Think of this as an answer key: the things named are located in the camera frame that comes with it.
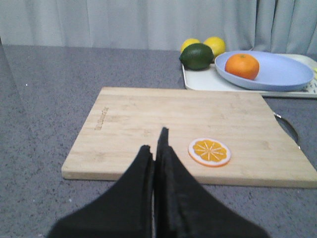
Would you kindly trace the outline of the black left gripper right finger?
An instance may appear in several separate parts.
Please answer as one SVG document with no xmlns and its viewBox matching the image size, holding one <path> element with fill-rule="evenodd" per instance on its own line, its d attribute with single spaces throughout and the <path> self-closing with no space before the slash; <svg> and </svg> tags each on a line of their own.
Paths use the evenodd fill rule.
<svg viewBox="0 0 317 238">
<path fill-rule="evenodd" d="M 163 128 L 155 162 L 155 225 L 158 238 L 267 238 L 260 226 L 208 193 L 180 162 Z"/>
</svg>

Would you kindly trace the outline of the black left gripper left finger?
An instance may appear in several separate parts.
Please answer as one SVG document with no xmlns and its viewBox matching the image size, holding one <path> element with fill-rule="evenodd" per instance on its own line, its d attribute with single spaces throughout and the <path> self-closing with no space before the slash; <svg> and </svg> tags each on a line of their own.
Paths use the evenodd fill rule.
<svg viewBox="0 0 317 238">
<path fill-rule="evenodd" d="M 155 163 L 143 145 L 121 178 L 99 198 L 60 219 L 50 238 L 150 238 Z"/>
</svg>

